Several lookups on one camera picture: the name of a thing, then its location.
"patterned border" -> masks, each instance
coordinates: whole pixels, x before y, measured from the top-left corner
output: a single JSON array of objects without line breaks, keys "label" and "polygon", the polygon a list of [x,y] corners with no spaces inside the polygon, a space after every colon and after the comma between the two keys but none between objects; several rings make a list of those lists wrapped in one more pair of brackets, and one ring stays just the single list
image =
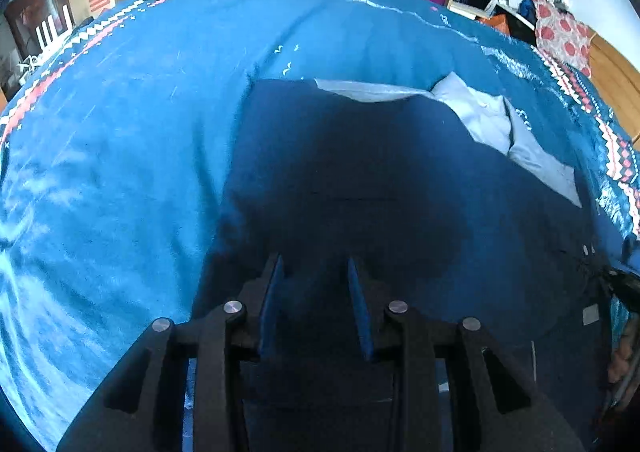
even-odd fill
[{"label": "patterned border", "polygon": [[[59,79],[62,73],[70,66],[76,63],[80,55],[86,54],[92,47],[99,45],[107,36],[114,33],[116,26],[124,28],[124,23],[127,20],[134,20],[136,17],[132,14],[134,10],[137,12],[145,12],[145,9],[140,6],[146,4],[148,8],[161,5],[169,0],[136,0],[130,6],[123,8],[119,12],[116,12],[113,16],[105,19],[101,22],[94,21],[91,26],[86,27],[78,35],[69,39],[69,41],[62,47],[60,52],[51,60],[46,70],[43,70],[40,75],[33,79],[31,86],[24,91],[22,97],[18,98],[15,106],[9,109],[7,113],[0,118],[0,127],[4,125],[2,131],[2,137],[0,138],[0,147],[8,145],[7,138],[14,129],[20,130],[22,125],[22,119],[28,111],[33,111],[37,100],[47,92],[52,82]],[[79,53],[71,53],[71,59],[67,63],[63,63],[61,56],[70,50],[79,48],[81,42],[86,41],[86,44],[82,47]],[[52,70],[53,65],[58,63],[60,68]]]},{"label": "patterned border", "polygon": [[606,155],[605,167],[607,169],[605,174],[618,184],[628,201],[629,216],[632,220],[631,230],[640,239],[640,190],[631,185],[640,175],[638,159],[631,143],[616,133],[619,125],[613,110],[608,106],[601,107],[597,98],[584,85],[582,75],[574,71],[568,64],[549,57],[536,47],[532,47],[532,50],[549,69],[562,92],[571,97],[580,106],[580,109],[595,121],[595,126],[604,140],[603,149]]}]

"pillowcase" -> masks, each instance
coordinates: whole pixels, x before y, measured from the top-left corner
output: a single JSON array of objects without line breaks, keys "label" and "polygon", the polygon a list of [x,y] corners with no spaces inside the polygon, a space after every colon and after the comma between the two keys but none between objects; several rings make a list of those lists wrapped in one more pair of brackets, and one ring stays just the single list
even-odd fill
[{"label": "pillowcase", "polygon": [[571,64],[591,78],[589,27],[563,14],[547,0],[533,0],[536,7],[536,44],[551,57]]}]

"wooden furniture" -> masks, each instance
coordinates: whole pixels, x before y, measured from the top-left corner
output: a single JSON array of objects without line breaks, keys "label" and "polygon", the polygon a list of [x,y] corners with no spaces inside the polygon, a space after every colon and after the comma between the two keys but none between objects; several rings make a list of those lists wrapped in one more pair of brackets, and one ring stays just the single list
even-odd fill
[{"label": "wooden furniture", "polygon": [[598,34],[589,54],[591,82],[640,150],[640,73]]}]

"metal screw head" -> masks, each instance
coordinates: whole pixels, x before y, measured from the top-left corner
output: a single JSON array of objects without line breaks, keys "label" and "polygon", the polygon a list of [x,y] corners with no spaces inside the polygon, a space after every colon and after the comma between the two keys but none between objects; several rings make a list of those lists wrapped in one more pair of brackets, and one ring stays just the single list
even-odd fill
[{"label": "metal screw head", "polygon": [[154,331],[158,331],[158,333],[162,333],[162,331],[165,331],[166,329],[169,328],[169,326],[171,326],[171,321],[168,318],[156,318],[153,322],[153,324],[151,324],[151,327],[153,328]]},{"label": "metal screw head", "polygon": [[481,324],[476,317],[467,317],[463,319],[462,327],[469,331],[478,331],[481,327]]},{"label": "metal screw head", "polygon": [[401,313],[406,313],[409,307],[406,305],[405,301],[391,301],[389,302],[389,311],[391,313],[396,313],[396,315],[400,315]]},{"label": "metal screw head", "polygon": [[234,313],[238,313],[242,309],[242,302],[240,301],[229,301],[225,304],[224,310],[225,313],[232,315]]}]

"bed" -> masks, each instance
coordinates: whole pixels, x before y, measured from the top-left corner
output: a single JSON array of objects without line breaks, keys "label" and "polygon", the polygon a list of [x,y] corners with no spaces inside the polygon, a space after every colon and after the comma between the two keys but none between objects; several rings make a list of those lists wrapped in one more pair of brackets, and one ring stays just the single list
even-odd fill
[{"label": "bed", "polygon": [[595,32],[591,39],[592,82],[602,99],[612,106],[620,124],[638,148],[640,139],[640,73],[612,45]]},{"label": "bed", "polygon": [[[252,83],[430,90],[452,71],[582,171],[583,264],[615,262],[640,234],[631,138],[579,72],[492,28],[424,0],[128,0],[81,30],[0,119],[0,385],[27,429],[54,450],[150,321],[189,318]],[[558,295],[514,349],[591,293]]]}]

